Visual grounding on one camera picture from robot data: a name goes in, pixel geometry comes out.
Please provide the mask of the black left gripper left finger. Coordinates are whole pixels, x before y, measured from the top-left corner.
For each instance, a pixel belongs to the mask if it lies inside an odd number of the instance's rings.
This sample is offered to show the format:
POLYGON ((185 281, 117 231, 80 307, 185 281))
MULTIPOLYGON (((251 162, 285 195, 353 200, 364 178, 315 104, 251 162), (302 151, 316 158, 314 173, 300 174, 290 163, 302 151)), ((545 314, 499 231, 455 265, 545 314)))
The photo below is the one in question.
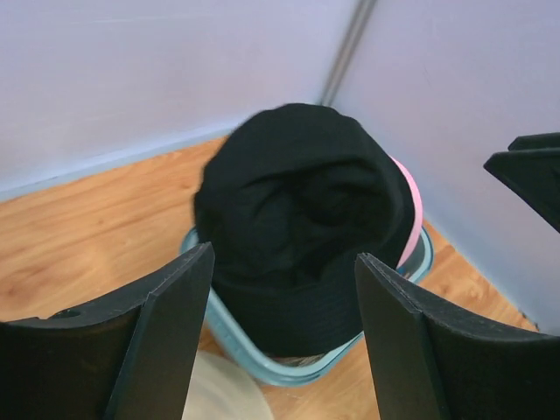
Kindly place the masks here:
POLYGON ((2 323, 2 418, 181 418, 213 270, 204 243, 50 318, 2 323))

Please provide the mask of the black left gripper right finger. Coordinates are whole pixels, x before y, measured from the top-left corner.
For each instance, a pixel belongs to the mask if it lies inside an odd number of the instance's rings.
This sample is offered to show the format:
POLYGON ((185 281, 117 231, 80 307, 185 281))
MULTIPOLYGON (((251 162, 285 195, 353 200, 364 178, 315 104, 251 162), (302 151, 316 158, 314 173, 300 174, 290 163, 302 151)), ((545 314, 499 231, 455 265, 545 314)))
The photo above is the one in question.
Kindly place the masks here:
POLYGON ((382 419, 557 419, 559 338, 468 311, 358 256, 356 287, 382 419))

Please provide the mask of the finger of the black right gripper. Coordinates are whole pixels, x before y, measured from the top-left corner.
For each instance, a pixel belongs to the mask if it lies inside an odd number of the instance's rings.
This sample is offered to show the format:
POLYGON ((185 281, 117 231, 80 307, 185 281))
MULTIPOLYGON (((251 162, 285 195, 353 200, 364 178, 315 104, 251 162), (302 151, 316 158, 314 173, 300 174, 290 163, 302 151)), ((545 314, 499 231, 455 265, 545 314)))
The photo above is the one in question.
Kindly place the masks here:
POLYGON ((551 227, 559 229, 559 134, 518 136, 494 153, 484 169, 515 193, 551 227))

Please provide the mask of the beige bucket hat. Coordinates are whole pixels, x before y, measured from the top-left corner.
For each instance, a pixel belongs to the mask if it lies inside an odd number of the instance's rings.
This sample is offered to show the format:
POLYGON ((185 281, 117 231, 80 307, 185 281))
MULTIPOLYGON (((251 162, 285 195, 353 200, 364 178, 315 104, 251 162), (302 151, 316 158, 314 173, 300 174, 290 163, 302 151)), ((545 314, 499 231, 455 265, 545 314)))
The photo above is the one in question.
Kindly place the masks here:
POLYGON ((230 360, 196 353, 183 420, 273 420, 257 383, 230 360))

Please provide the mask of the black pink-lined hat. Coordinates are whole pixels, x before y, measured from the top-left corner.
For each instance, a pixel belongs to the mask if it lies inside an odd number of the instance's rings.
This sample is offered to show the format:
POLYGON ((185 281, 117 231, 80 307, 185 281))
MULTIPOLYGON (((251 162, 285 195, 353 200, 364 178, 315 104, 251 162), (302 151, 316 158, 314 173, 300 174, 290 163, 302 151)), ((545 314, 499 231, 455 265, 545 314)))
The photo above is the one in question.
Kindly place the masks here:
POLYGON ((423 225, 417 183, 352 117, 289 103, 235 129, 206 164, 194 223, 213 289, 272 358, 325 354, 362 330, 356 256, 391 269, 423 225))

